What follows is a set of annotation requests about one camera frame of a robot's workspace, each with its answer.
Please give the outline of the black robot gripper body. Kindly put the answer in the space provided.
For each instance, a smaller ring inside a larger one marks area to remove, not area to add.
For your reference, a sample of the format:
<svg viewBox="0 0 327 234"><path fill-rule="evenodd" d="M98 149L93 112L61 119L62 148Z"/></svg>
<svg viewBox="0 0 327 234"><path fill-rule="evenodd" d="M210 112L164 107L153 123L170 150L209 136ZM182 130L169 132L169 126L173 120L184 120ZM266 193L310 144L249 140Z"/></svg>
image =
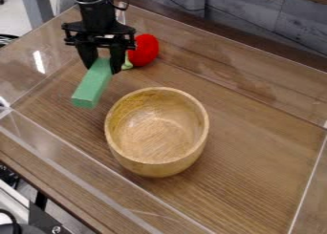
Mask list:
<svg viewBox="0 0 327 234"><path fill-rule="evenodd" d="M110 1L77 1L81 20L64 23L64 42L68 46L86 45L94 48L110 48L121 45L124 50L134 49L134 28L120 23L116 12L125 8L117 7Z"/></svg>

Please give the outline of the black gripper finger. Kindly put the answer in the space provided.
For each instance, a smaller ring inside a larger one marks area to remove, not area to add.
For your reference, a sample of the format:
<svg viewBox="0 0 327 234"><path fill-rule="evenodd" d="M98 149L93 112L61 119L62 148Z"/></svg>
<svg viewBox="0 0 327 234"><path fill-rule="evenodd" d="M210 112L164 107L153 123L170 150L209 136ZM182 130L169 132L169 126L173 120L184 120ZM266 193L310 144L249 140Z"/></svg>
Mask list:
<svg viewBox="0 0 327 234"><path fill-rule="evenodd" d="M78 43L76 45L77 53L81 59L81 62L86 69L93 65L93 62L98 58L97 47L93 44Z"/></svg>
<svg viewBox="0 0 327 234"><path fill-rule="evenodd" d="M121 71L121 66L125 63L125 48L121 45L109 47L109 66L113 74Z"/></svg>

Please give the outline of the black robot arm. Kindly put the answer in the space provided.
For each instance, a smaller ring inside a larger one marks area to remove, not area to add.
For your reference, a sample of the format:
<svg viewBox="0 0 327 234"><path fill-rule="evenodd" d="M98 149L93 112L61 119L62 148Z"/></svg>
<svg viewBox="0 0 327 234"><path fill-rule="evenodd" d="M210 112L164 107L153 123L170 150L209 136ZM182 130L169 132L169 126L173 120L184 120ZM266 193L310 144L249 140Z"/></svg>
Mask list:
<svg viewBox="0 0 327 234"><path fill-rule="evenodd" d="M74 0L81 20L61 25L65 33L64 42L74 46L78 57L86 68L98 58L98 48L109 50L109 70L113 74L121 71L128 50L134 50L134 28L120 23L116 11L125 11L128 6L118 7L113 0Z"/></svg>

